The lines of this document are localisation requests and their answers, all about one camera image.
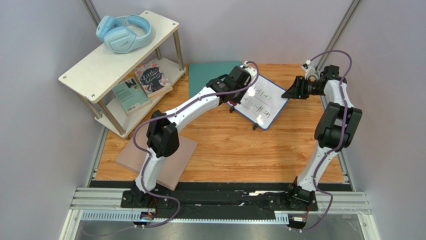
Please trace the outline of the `blue framed whiteboard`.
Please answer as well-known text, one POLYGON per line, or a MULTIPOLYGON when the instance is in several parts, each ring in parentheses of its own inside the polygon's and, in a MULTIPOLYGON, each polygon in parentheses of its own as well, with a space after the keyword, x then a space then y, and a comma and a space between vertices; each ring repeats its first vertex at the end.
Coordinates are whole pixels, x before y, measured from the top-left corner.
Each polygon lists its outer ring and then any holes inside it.
POLYGON ((284 88, 260 75, 256 83, 244 94, 241 103, 228 104, 230 112, 238 112, 253 123, 253 130, 267 130, 278 117, 287 102, 282 95, 284 88))

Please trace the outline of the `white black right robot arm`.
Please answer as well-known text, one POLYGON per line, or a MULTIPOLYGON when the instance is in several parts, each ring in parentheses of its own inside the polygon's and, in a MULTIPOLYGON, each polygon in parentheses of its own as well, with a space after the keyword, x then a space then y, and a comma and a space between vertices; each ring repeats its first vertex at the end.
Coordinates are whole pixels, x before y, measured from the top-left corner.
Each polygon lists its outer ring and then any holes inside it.
POLYGON ((317 73, 305 63, 302 69, 305 76, 296 76, 282 98, 305 100, 324 96, 328 104, 314 132, 315 150, 305 169, 289 185, 285 204, 293 210, 308 209, 314 202, 319 180, 330 161, 351 144, 363 115, 349 100, 347 81, 339 76, 338 66, 328 65, 317 73))

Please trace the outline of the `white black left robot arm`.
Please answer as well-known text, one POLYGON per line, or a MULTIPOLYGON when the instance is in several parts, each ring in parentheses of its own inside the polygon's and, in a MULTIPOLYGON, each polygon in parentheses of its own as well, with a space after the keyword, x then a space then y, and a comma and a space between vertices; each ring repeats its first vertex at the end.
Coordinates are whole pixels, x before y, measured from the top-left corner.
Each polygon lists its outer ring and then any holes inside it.
POLYGON ((202 90, 183 104, 166 112, 155 111, 141 124, 148 126, 147 146, 132 137, 134 146, 146 153, 145 160, 132 187, 123 192, 122 208, 146 208, 153 198, 178 201, 168 195, 154 193, 158 176, 168 157, 180 147, 179 133, 193 120, 224 103, 240 104, 244 94, 257 81, 260 70, 253 61, 235 66, 229 74, 211 79, 202 90))

